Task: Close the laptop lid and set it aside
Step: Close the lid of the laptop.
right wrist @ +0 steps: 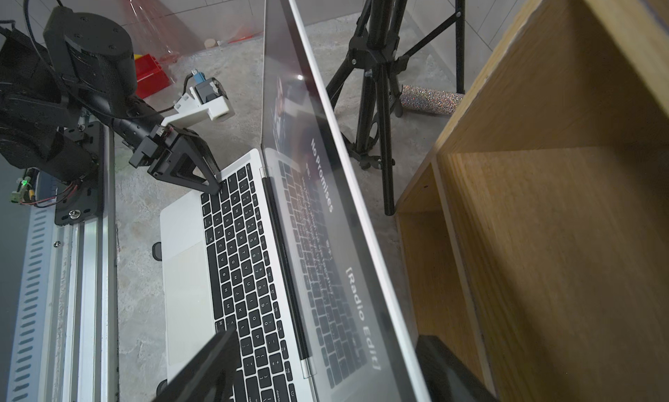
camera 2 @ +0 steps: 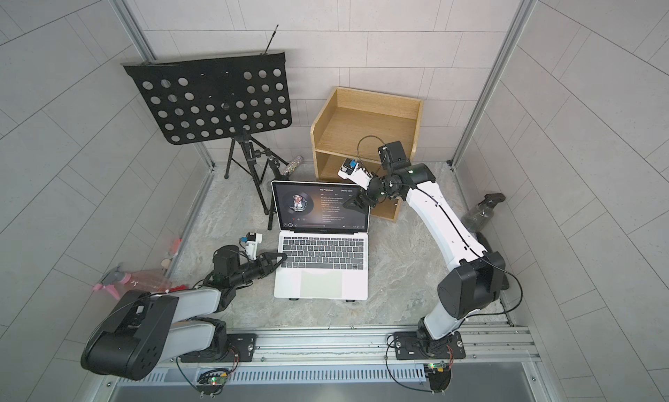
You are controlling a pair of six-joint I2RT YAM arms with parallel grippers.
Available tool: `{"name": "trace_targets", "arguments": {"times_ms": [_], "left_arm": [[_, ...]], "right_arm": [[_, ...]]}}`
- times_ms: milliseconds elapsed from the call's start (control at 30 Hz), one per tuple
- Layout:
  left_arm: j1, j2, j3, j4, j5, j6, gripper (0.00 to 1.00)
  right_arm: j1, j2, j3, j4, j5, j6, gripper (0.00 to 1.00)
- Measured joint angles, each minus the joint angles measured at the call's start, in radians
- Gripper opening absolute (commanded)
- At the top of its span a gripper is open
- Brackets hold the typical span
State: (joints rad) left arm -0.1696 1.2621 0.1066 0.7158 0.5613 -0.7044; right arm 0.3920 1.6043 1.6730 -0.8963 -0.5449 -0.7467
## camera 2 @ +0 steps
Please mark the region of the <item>silver laptop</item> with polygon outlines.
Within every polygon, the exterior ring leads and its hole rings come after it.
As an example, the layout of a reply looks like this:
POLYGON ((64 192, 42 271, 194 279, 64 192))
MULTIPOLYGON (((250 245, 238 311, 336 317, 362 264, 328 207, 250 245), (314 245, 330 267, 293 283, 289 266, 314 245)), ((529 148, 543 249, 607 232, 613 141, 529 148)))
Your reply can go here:
POLYGON ((276 298, 365 301, 369 297, 369 212, 347 202, 350 183, 274 181, 280 227, 276 298))

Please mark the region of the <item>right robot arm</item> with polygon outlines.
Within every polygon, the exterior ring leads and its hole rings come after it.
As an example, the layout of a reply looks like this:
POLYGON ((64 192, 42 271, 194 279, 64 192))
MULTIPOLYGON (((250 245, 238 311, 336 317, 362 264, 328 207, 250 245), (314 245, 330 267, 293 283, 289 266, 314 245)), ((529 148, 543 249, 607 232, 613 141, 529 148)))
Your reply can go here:
POLYGON ((422 318, 416 332, 423 351, 434 353, 467 318, 474 318, 499 299, 506 269, 498 252, 489 252, 472 236, 448 205, 435 175, 424 163, 413 164, 400 142, 378 149, 384 175, 376 175, 358 159, 348 158, 338 175, 361 190, 344 203, 360 213, 384 198, 400 198, 416 212, 442 252, 448 274, 437 286, 439 303, 422 318))

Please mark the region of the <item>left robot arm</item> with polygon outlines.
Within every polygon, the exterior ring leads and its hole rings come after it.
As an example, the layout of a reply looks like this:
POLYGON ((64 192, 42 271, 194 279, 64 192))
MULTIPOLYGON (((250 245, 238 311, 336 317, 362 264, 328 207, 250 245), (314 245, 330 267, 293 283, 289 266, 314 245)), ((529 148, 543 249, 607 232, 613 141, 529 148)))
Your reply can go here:
POLYGON ((256 335, 229 334, 216 314, 230 306, 238 290, 285 262, 284 253, 251 258, 228 245, 214 252, 214 268, 196 288, 126 292, 90 335, 80 365, 95 374, 140 380, 172 358, 184 363, 252 361, 256 335))

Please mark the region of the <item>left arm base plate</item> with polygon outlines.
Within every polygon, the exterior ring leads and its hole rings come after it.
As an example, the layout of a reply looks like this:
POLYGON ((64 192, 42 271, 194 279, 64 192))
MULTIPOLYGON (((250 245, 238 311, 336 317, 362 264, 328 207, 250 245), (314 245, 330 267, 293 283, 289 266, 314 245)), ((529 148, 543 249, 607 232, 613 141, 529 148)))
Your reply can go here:
POLYGON ((251 362, 256 348, 257 335, 253 333, 228 334, 215 337, 209 348, 192 351, 179 357, 183 363, 233 363, 251 362))

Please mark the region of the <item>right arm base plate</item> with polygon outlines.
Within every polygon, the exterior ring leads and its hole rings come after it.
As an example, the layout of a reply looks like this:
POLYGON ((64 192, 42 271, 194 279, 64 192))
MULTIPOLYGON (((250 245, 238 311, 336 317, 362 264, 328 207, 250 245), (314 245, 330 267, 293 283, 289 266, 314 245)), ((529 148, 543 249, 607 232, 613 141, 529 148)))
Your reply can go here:
POLYGON ((466 358, 460 332, 432 340, 418 332, 394 332, 389 344, 398 360, 460 360, 466 358))

